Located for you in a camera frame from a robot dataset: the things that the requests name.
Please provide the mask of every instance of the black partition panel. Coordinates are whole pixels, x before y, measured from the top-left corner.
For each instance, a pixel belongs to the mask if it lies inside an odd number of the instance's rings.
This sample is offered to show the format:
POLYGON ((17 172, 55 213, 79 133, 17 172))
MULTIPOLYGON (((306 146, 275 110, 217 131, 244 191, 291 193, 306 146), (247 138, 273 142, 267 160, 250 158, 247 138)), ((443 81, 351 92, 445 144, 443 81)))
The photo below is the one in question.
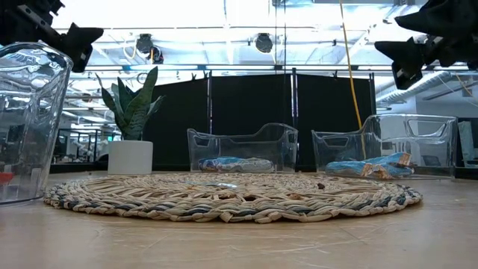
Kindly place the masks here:
POLYGON ((145 126, 143 139, 154 143, 154 170, 189 170, 187 129, 208 132, 208 80, 156 86, 153 98, 166 96, 145 126))
POLYGON ((290 75, 213 77, 212 133, 251 135, 266 123, 292 126, 290 75))
MULTIPOLYGON (((361 121, 376 113, 368 79, 354 79, 361 121)), ((315 171, 311 130, 353 132, 359 129, 349 78, 297 75, 298 170, 315 171)))

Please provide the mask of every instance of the blue snack wrapper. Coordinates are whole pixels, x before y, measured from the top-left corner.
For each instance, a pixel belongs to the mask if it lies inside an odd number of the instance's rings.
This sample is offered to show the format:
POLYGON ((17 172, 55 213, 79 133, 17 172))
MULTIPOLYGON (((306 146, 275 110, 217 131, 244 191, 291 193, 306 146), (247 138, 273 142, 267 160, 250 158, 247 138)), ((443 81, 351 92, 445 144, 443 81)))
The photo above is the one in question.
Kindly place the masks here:
POLYGON ((199 169, 203 172, 220 173, 268 173, 275 170, 272 161, 261 158, 218 157, 199 160, 199 169))
POLYGON ((333 161, 327 164, 326 173, 396 179, 413 174, 413 168, 408 166, 409 160, 410 154, 398 152, 364 161, 333 161))

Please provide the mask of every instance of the air duct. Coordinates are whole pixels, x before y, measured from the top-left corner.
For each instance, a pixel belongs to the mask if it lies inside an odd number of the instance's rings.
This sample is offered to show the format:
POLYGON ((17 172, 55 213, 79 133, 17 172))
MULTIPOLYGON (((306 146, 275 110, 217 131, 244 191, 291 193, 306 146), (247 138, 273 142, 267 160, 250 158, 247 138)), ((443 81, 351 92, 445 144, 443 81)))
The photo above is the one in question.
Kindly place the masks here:
POLYGON ((387 82, 381 83, 375 87, 375 94, 378 95, 384 90, 387 90, 389 87, 392 87, 395 85, 395 80, 394 78, 391 78, 387 82))
POLYGON ((433 87, 437 87, 443 82, 448 82, 453 75, 448 71, 434 72, 425 75, 419 82, 413 84, 408 90, 395 90, 392 93, 385 94, 376 99, 376 102, 395 103, 403 101, 433 87))

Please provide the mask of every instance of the clear plastic pitcher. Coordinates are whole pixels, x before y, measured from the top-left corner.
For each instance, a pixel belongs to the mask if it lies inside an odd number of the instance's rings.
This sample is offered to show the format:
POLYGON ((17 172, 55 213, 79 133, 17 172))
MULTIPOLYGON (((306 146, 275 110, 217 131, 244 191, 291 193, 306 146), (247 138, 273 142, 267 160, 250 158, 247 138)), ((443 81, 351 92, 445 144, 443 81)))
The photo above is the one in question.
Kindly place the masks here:
POLYGON ((0 49, 0 204, 43 195, 71 69, 39 43, 0 49))

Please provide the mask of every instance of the green leaf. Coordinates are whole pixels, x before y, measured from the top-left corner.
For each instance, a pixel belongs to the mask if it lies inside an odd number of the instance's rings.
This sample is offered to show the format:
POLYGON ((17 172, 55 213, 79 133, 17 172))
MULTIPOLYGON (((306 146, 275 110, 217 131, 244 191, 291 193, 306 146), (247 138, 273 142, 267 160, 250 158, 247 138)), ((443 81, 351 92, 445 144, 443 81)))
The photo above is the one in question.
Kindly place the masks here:
POLYGON ((132 91, 132 90, 128 87, 128 85, 123 84, 123 82, 121 81, 120 78, 118 78, 118 85, 119 85, 120 87, 124 87, 124 88, 125 88, 126 93, 131 97, 131 99, 133 99, 133 98, 136 96, 135 92, 132 91))
POLYGON ((105 88, 102 88, 102 98, 105 105, 110 108, 111 111, 116 113, 117 107, 114 103, 113 97, 111 97, 111 94, 105 88))
POLYGON ((127 90, 120 78, 118 78, 118 100, 121 104, 122 112, 124 113, 133 97, 129 93, 131 90, 127 90))
POLYGON ((102 80, 99 78, 98 74, 95 73, 95 76, 98 79, 99 86, 101 86, 101 88, 104 89, 102 80))
POLYGON ((125 128, 128 124, 126 124, 124 116, 122 115, 122 113, 118 112, 117 106, 115 105, 113 97, 111 97, 111 94, 105 88, 102 88, 102 98, 103 98, 103 102, 105 102, 105 105, 108 108, 110 108, 111 111, 113 111, 114 121, 116 122, 118 128, 120 130, 123 130, 123 128, 125 128))
POLYGON ((122 111, 122 108, 124 107, 122 106, 122 103, 121 103, 120 89, 118 85, 112 84, 111 91, 113 92, 113 95, 114 95, 113 100, 114 100, 114 105, 117 108, 117 113, 124 114, 122 111))
POLYGON ((146 124, 146 107, 143 106, 143 109, 137 109, 131 121, 128 124, 128 128, 123 133, 123 136, 126 140, 139 140, 141 134, 143 133, 144 125, 146 124))
POLYGON ((149 105, 149 110, 148 114, 146 115, 147 118, 149 118, 151 115, 156 113, 158 111, 159 107, 161 106, 161 103, 163 102, 165 96, 159 96, 156 101, 152 102, 151 105, 149 105))
POLYGON ((134 99, 136 97, 136 95, 140 93, 140 90, 137 90, 137 91, 134 92, 133 90, 131 90, 128 87, 128 85, 125 85, 125 88, 128 91, 129 95, 132 97, 131 99, 134 99))
POLYGON ((145 109, 145 105, 151 104, 152 91, 155 88, 156 81, 158 80, 158 68, 155 67, 149 71, 146 81, 144 82, 143 89, 137 94, 136 97, 129 103, 125 110, 125 121, 129 123, 137 110, 145 109))
POLYGON ((117 124, 118 129, 122 134, 125 134, 128 131, 128 124, 125 123, 125 120, 121 120, 122 117, 118 114, 114 114, 114 122, 117 124))

